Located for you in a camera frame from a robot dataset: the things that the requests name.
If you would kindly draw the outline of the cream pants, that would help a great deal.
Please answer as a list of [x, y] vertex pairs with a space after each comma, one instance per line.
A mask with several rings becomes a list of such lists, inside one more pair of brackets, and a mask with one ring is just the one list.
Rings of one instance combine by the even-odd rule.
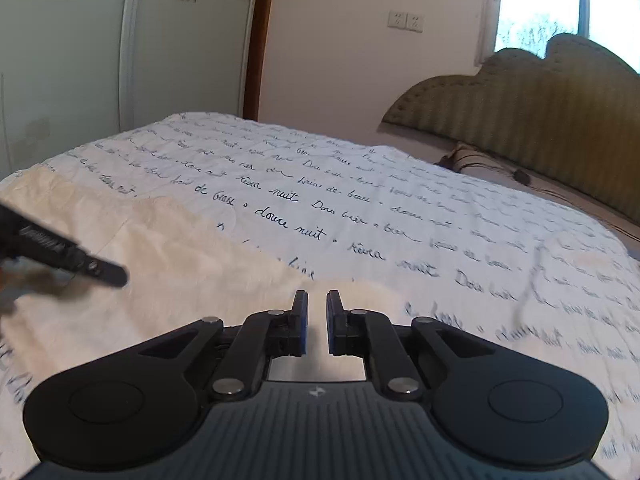
[[309, 296], [307, 352], [275, 360], [275, 380], [363, 378], [360, 359], [331, 356], [326, 294], [349, 309], [397, 318], [397, 292], [367, 281], [306, 278], [283, 262], [228, 240], [213, 223], [169, 197], [126, 198], [86, 188], [38, 167], [7, 180], [2, 202], [90, 252], [124, 266], [129, 280], [111, 288], [32, 263], [7, 266], [1, 280], [1, 339], [18, 367], [37, 380], [216, 316], [228, 325], [250, 314], [286, 310]]

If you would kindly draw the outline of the white bedspread with blue script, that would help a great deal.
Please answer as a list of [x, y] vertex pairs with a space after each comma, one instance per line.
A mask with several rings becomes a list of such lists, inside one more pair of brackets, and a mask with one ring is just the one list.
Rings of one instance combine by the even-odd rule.
[[[639, 474], [639, 265], [569, 206], [415, 159], [214, 113], [175, 114], [32, 168], [126, 198], [169, 197], [306, 278], [397, 292], [431, 316], [581, 374], [608, 400], [598, 465]], [[1, 339], [1, 474], [37, 461], [22, 408], [42, 382]]]

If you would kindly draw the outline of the wardrobe with flower decals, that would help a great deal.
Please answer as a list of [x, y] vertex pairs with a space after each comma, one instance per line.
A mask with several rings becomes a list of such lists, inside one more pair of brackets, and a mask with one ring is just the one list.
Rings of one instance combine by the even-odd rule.
[[254, 0], [1, 0], [1, 171], [179, 112], [239, 113]]

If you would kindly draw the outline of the small black device on bed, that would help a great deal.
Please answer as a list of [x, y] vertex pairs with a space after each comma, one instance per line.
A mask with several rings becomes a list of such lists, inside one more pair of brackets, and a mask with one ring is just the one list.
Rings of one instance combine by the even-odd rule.
[[512, 174], [512, 178], [514, 181], [518, 182], [521, 185], [529, 186], [532, 179], [529, 177], [529, 174], [526, 174], [525, 171], [521, 169], [517, 169]]

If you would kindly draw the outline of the striped pillow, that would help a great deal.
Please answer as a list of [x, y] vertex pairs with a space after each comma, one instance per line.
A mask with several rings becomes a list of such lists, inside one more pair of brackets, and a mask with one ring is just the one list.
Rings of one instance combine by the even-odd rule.
[[509, 177], [515, 170], [499, 159], [480, 151], [475, 146], [458, 143], [451, 151], [442, 155], [436, 165], [448, 169], [457, 174], [462, 174], [467, 169], [486, 169], [501, 172]]

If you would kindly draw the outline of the green upholstered headboard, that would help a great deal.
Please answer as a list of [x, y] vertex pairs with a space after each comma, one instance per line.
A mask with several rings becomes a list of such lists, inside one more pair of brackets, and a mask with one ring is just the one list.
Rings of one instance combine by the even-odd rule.
[[506, 48], [474, 76], [425, 79], [383, 117], [472, 144], [639, 219], [639, 75], [600, 44], [553, 36]]

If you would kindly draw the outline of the brown wooden door frame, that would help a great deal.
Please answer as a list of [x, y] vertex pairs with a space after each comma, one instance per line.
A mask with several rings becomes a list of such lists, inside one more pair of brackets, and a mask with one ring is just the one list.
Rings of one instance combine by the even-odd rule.
[[244, 79], [243, 117], [257, 120], [272, 0], [254, 0]]

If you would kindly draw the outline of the white double wall socket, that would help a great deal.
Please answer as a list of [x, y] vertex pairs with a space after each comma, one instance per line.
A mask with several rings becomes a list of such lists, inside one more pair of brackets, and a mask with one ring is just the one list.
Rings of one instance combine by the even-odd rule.
[[391, 10], [388, 12], [387, 26], [389, 28], [408, 30], [422, 34], [424, 26], [424, 16], [411, 12]]

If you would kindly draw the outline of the window with white frame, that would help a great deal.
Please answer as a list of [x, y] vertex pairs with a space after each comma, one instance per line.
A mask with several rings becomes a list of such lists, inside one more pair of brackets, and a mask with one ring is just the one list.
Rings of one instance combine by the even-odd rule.
[[485, 0], [476, 62], [505, 48], [542, 58], [561, 32], [589, 39], [639, 69], [639, 0]]

